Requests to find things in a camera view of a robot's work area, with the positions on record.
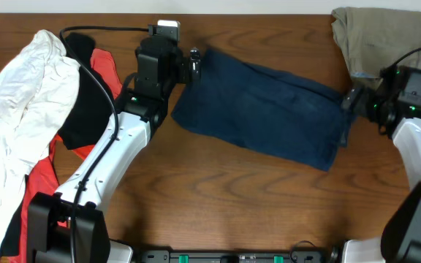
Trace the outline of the navy blue shorts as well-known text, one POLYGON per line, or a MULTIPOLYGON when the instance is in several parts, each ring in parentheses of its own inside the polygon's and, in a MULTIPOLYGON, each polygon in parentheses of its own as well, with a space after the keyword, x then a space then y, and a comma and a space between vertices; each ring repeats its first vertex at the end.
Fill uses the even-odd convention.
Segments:
POLYGON ((172 118, 190 132, 328 171, 354 120, 342 99, 316 81, 209 49, 172 118))

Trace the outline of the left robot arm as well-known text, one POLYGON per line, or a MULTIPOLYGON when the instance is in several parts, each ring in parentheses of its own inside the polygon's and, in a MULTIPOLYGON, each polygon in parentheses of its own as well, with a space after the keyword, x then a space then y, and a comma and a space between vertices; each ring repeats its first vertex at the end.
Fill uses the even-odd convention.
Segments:
POLYGON ((136 155, 167 116, 177 84, 200 78, 200 51, 137 49, 107 128, 77 171, 55 194, 38 193, 28 208, 27 262, 131 262, 131 246, 111 240, 104 214, 136 155))

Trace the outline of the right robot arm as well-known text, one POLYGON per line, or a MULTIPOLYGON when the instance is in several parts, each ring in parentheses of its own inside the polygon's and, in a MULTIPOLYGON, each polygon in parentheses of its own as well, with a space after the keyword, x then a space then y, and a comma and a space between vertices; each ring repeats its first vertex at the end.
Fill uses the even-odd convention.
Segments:
POLYGON ((342 108, 383 125, 398 149, 411 189, 380 237, 344 243, 340 263, 421 263, 421 91, 354 84, 342 108))

